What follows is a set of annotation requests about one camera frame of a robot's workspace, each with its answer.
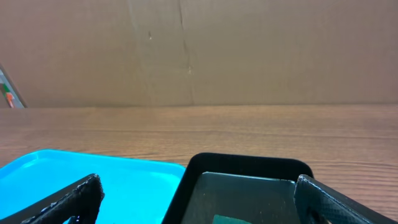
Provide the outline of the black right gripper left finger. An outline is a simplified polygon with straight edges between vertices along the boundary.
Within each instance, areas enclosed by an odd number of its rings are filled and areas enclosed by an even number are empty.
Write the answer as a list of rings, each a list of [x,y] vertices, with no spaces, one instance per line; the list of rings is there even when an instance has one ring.
[[[95,224],[104,199],[97,174],[66,186],[52,195],[1,220],[3,224]]]

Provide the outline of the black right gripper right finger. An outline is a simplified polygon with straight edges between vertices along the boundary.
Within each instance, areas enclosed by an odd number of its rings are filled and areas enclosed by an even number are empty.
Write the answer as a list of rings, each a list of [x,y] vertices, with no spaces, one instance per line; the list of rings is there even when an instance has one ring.
[[[397,224],[304,174],[295,185],[294,203],[301,223]]]

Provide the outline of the green yellow sponge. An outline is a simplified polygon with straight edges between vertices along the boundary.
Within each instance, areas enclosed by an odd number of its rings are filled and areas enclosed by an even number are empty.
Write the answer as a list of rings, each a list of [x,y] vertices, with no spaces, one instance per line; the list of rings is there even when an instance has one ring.
[[[240,220],[238,218],[215,215],[212,224],[251,224],[250,222]]]

